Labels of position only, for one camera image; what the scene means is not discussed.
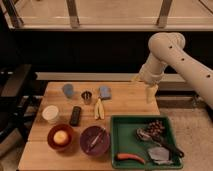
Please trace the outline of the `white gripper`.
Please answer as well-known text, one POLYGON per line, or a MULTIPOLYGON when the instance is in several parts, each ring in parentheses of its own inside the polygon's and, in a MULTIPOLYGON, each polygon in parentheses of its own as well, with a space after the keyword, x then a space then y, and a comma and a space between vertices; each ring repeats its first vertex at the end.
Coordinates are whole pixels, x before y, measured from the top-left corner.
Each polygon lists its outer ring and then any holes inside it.
POLYGON ((154 74, 152 73, 148 68, 142 67, 139 71, 139 76, 135 75, 132 78, 132 82, 139 82, 140 80, 145 82, 146 84, 153 85, 148 86, 146 88, 146 99, 148 103, 151 103, 155 100, 155 95, 158 91, 158 86, 155 84, 158 84, 163 77, 162 73, 154 74))

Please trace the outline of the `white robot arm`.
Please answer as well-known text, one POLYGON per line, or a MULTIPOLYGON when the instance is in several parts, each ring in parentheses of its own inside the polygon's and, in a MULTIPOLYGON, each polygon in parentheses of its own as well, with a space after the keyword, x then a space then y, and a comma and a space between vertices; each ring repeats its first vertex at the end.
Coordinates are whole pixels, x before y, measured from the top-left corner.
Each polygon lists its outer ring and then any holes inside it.
POLYGON ((189 56, 184 47, 185 37, 181 33, 155 33, 148 41, 149 56, 133 80, 148 85, 150 102, 166 67, 171 66, 213 110, 213 70, 189 56))

